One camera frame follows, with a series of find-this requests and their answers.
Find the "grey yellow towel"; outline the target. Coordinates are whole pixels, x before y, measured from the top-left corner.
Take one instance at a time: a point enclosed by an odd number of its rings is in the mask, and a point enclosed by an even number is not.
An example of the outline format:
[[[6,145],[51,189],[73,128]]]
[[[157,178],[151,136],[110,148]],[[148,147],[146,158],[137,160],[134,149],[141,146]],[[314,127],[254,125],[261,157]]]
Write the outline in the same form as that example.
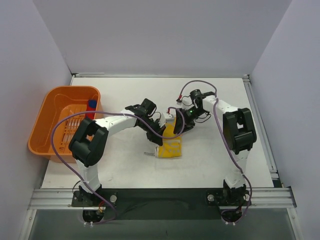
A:
[[[174,128],[175,128],[176,120],[165,124],[166,129],[163,133],[164,137],[173,137],[174,136]],[[154,152],[144,152],[145,155],[161,158],[161,159],[171,159],[171,158],[179,158],[182,156],[182,137],[176,137],[173,139],[163,139],[162,146],[155,146]]]

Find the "red blue patterned towel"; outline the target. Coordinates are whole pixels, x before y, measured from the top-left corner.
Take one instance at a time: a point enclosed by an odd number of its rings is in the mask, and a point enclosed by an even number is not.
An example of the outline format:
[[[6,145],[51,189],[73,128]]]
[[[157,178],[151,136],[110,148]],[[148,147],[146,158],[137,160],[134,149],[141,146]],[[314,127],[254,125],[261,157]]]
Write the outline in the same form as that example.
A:
[[[86,105],[86,111],[87,112],[95,111],[96,109],[97,109],[97,101],[94,99],[88,100]],[[85,117],[93,120],[95,118],[95,113],[94,112],[86,113]]]

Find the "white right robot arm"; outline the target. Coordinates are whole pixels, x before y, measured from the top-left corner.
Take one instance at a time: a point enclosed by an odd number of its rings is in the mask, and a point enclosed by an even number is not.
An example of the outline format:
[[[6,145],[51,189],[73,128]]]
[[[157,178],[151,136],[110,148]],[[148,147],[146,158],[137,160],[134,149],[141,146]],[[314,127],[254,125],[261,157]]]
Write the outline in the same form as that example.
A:
[[[189,98],[190,102],[186,103],[182,97],[177,100],[182,108],[179,109],[180,113],[176,114],[173,133],[189,131],[199,117],[204,114],[212,115],[233,164],[223,180],[221,198],[228,205],[240,200],[248,201],[245,169],[250,150],[257,141],[250,109],[232,106],[218,99],[212,91],[202,93],[196,89],[190,92]]]

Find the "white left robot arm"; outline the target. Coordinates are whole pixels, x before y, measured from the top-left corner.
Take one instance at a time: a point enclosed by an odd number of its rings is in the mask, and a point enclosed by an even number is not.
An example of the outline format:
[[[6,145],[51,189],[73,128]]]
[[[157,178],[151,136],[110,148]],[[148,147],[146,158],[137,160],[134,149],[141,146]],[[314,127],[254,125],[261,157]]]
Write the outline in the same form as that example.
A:
[[[156,104],[146,98],[141,104],[129,105],[116,115],[95,120],[86,117],[81,121],[68,148],[84,179],[79,192],[88,205],[95,206],[101,201],[98,162],[109,137],[128,128],[140,127],[150,142],[163,145],[161,136],[166,129],[166,115],[162,113],[153,119],[156,108]]]

